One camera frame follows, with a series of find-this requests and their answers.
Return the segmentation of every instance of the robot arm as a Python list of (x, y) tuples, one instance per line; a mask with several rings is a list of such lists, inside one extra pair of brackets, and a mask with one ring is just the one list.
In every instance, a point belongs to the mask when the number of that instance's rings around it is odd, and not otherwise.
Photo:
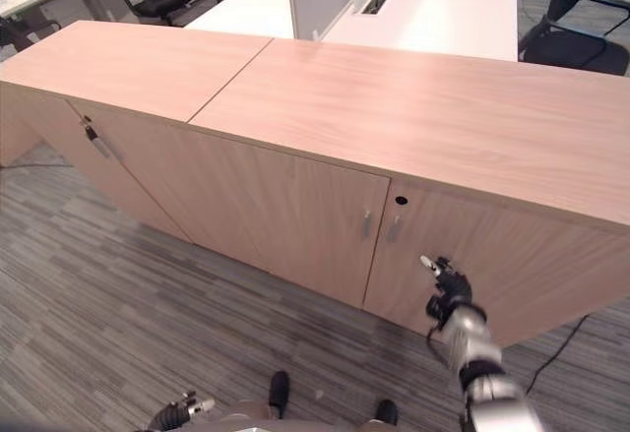
[(440, 291), (426, 305), (449, 348), (448, 366), (460, 380), (466, 403), (465, 432), (544, 432), (523, 389), (501, 367), (486, 315), (473, 304), (471, 285), (444, 258), (420, 257)]

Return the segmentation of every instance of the wire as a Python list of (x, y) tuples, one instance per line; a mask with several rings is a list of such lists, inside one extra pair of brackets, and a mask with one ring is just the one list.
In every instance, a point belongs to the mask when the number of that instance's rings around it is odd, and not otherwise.
[(16, 169), (16, 168), (74, 168), (71, 164), (14, 164), (13, 166), (0, 166), (0, 171), (3, 169)]
[(538, 375), (542, 372), (542, 370), (544, 370), (547, 366), (549, 366), (558, 356), (560, 356), (560, 353), (562, 353), (562, 350), (564, 350), (564, 348), (569, 344), (569, 341), (571, 341), (573, 336), (578, 333), (578, 331), (582, 327), (582, 324), (584, 324), (584, 321), (586, 321), (589, 318), (590, 315), (591, 314), (587, 314), (582, 319), (580, 319), (580, 322), (578, 322), (578, 324), (573, 328), (573, 331), (571, 331), (571, 334), (569, 334), (569, 336), (566, 338), (566, 340), (560, 345), (560, 348), (558, 348), (558, 350), (551, 356), (551, 358), (549, 358), (547, 361), (545, 361), (542, 364), (542, 366), (540, 366), (535, 371), (534, 377), (532, 378), (532, 381), (530, 382), (530, 385), (528, 386), (528, 388), (525, 391), (526, 395), (528, 395), (530, 393), (530, 391), (532, 390), (532, 388), (534, 387), (534, 384), (536, 383), (536, 379), (538, 378)]
[(433, 346), (433, 342), (431, 341), (431, 339), (433, 338), (433, 334), (435, 334), (436, 332), (437, 332), (437, 326), (433, 326), (431, 329), (429, 329), (429, 333), (426, 335), (426, 346), (428, 347), (429, 351), (433, 354), (435, 359), (448, 368), (449, 362), (446, 360), (446, 358), (444, 358), (444, 355), (442, 355), (442, 353), (440, 353), (437, 350), (437, 348)]

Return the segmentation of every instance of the metal handle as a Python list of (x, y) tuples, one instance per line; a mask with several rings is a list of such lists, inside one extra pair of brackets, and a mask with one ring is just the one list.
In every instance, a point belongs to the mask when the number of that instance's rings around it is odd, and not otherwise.
[(82, 120), (84, 130), (86, 131), (86, 137), (88, 137), (88, 140), (92, 142), (92, 145), (94, 145), (98, 152), (102, 154), (105, 158), (113, 156), (118, 161), (122, 161), (121, 154), (117, 152), (110, 144), (108, 144), (105, 139), (96, 132), (94, 127), (88, 123), (92, 121), (84, 119)]
[(385, 237), (385, 239), (389, 243), (395, 242), (398, 238), (398, 233), (401, 231), (401, 220), (402, 218), (400, 216), (394, 217), (394, 223), (392, 223), (392, 226), (390, 227), (389, 231), (387, 232), (387, 236)]
[(372, 224), (372, 213), (365, 211), (363, 216), (363, 240), (365, 240), (370, 234), (370, 225)]

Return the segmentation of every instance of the black shoe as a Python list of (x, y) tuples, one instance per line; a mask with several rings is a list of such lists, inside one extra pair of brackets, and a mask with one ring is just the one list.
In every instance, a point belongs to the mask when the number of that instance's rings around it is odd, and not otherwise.
[(376, 420), (385, 422), (386, 424), (396, 425), (398, 424), (398, 407), (392, 400), (382, 400), (378, 403), (376, 408)]
[(285, 371), (277, 371), (272, 378), (269, 387), (269, 405), (278, 409), (278, 418), (284, 417), (284, 411), (288, 404), (288, 374)]

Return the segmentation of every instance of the cabinet top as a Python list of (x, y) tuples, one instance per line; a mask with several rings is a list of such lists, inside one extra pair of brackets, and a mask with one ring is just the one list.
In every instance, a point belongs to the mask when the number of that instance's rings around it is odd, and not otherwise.
[(269, 41), (78, 21), (4, 62), (0, 80), (186, 122)]
[(3, 63), (0, 81), (630, 226), (627, 78), (78, 22)]
[(275, 39), (191, 124), (630, 225), (630, 80)]

